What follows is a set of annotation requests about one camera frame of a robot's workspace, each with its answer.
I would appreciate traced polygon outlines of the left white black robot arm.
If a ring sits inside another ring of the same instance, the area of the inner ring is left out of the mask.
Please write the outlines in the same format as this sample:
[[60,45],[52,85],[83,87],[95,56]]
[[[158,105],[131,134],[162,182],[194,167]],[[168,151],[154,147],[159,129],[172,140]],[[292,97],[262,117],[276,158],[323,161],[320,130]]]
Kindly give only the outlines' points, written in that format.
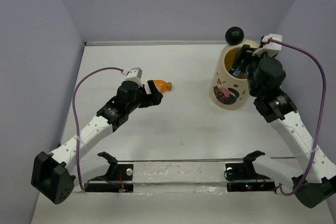
[[124,124],[137,108],[159,105],[163,94],[154,81],[150,92],[136,82],[126,80],[92,120],[74,137],[50,153],[40,152],[34,159],[31,185],[55,205],[62,203],[81,181],[74,173],[79,161],[101,140]]

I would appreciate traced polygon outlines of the cream bin with black ears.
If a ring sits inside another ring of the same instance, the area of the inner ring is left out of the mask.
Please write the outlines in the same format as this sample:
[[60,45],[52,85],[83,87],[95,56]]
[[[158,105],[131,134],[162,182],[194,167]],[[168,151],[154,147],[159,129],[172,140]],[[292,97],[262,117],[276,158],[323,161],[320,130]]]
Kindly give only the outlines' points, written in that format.
[[213,103],[226,110],[235,110],[241,108],[249,97],[247,79],[238,79],[229,74],[235,59],[236,52],[243,45],[250,45],[253,48],[258,47],[258,43],[246,39],[241,28],[234,26],[225,33],[227,45],[220,53],[211,85],[209,96]]

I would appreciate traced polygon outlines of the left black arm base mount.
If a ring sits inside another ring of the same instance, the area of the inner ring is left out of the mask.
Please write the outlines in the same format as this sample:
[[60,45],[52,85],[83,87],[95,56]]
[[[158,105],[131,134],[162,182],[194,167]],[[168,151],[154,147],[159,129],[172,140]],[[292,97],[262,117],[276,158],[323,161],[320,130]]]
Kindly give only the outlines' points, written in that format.
[[120,163],[107,152],[100,152],[98,156],[106,160],[108,167],[103,169],[104,174],[85,182],[84,191],[88,193],[132,193],[134,165]]

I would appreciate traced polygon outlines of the upright-lying blue label water bottle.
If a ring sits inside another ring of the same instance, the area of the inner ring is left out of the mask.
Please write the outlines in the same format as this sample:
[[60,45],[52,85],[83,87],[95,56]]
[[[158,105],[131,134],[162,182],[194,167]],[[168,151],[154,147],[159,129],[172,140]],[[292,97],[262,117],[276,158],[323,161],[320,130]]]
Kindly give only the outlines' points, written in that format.
[[238,79],[242,79],[244,77],[244,74],[241,72],[240,66],[232,66],[229,70],[229,74]]

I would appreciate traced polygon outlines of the orange juice bottle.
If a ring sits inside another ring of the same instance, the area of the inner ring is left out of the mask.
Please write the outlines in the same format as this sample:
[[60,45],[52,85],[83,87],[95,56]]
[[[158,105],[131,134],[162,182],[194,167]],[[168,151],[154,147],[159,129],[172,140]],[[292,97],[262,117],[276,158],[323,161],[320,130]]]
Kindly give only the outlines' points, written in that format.
[[153,80],[155,87],[160,93],[172,90],[172,83],[164,80]]

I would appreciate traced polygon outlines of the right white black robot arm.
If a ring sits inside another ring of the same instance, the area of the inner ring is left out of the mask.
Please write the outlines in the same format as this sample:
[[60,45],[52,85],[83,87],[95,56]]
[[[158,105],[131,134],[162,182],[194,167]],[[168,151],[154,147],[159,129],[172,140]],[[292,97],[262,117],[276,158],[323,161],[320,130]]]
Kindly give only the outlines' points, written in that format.
[[286,73],[282,64],[271,56],[271,49],[243,45],[236,53],[233,67],[246,73],[256,110],[280,135],[300,165],[296,169],[262,151],[254,151],[243,158],[239,171],[248,178],[263,175],[291,188],[292,194],[308,208],[334,195],[335,164],[316,143],[318,133],[311,136],[296,105],[282,91],[280,86]]

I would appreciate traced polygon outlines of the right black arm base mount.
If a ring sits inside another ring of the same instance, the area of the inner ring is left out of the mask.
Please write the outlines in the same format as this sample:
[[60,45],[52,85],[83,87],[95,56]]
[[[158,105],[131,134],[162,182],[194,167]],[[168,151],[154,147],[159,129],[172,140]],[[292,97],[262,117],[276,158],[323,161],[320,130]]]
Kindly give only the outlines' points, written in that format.
[[223,173],[227,181],[229,193],[273,191],[276,192],[275,182],[264,175],[250,175],[242,169],[242,163],[226,163]]

